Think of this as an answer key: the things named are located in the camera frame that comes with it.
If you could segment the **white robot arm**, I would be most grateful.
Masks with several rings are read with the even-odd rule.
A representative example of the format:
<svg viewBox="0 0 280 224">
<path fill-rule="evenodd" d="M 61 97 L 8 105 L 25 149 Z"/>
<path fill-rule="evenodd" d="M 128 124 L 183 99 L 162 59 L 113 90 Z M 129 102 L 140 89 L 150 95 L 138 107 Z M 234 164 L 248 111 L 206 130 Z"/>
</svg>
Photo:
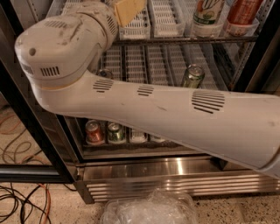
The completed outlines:
<svg viewBox="0 0 280 224">
<path fill-rule="evenodd" d="M 22 32 L 15 52 L 38 104 L 58 115 L 120 123 L 280 178 L 280 97 L 90 73 L 117 31 L 105 3 L 86 1 Z"/>
</svg>

